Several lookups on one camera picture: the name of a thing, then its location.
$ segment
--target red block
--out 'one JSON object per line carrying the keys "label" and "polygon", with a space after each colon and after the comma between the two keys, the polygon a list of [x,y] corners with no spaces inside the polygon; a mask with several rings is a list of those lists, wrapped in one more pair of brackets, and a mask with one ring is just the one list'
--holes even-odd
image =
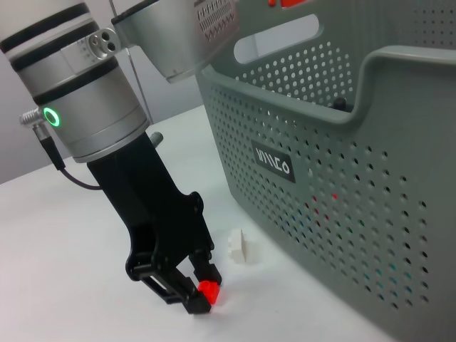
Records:
{"label": "red block", "polygon": [[282,7],[292,7],[301,2],[305,2],[305,0],[281,0]]}
{"label": "red block", "polygon": [[204,280],[199,283],[198,291],[204,294],[211,305],[214,305],[219,296],[220,286],[215,281]]}

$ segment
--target white surface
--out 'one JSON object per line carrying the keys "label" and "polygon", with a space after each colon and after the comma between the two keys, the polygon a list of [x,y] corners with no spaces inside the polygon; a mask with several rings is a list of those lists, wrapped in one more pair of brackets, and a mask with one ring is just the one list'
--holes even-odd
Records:
{"label": "white surface", "polygon": [[[0,341],[392,341],[297,266],[233,200],[203,107],[154,130],[165,136],[158,152],[177,186],[204,200],[224,279],[212,313],[187,315],[131,282],[128,231],[109,201],[49,166],[0,185]],[[66,162],[94,183],[85,165]],[[233,228],[260,246],[256,264],[229,260]],[[188,263],[180,269],[190,274]]]}
{"label": "white surface", "polygon": [[228,255],[235,264],[245,264],[246,248],[242,229],[234,229],[228,241]]}

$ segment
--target gray plastic basket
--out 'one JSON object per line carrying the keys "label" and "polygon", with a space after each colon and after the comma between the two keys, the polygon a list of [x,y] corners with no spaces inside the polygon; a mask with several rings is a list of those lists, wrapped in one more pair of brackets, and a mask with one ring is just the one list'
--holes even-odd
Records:
{"label": "gray plastic basket", "polygon": [[391,335],[456,341],[456,3],[267,2],[238,3],[239,38],[309,14],[321,30],[246,65],[233,42],[198,76],[232,195]]}

